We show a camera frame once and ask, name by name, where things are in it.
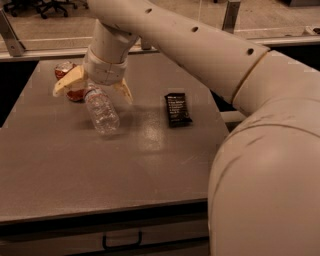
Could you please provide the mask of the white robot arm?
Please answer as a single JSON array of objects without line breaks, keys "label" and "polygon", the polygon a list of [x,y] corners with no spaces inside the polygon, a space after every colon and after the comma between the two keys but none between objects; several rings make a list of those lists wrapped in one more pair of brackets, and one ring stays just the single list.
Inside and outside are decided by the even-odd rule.
[{"label": "white robot arm", "polygon": [[211,255],[320,256],[320,72],[150,0],[88,3],[93,41],[53,93],[120,82],[129,49],[147,40],[247,117],[210,172]]}]

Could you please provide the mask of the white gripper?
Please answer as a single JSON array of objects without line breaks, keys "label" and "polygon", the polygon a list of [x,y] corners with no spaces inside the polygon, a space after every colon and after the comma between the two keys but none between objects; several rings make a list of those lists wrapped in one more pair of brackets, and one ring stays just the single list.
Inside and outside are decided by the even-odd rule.
[{"label": "white gripper", "polygon": [[133,96],[124,78],[127,67],[127,49],[108,51],[106,55],[95,53],[92,47],[79,65],[70,70],[54,85],[52,95],[59,97],[69,91],[86,88],[87,77],[93,82],[111,86],[120,93],[128,104],[133,103]]}]

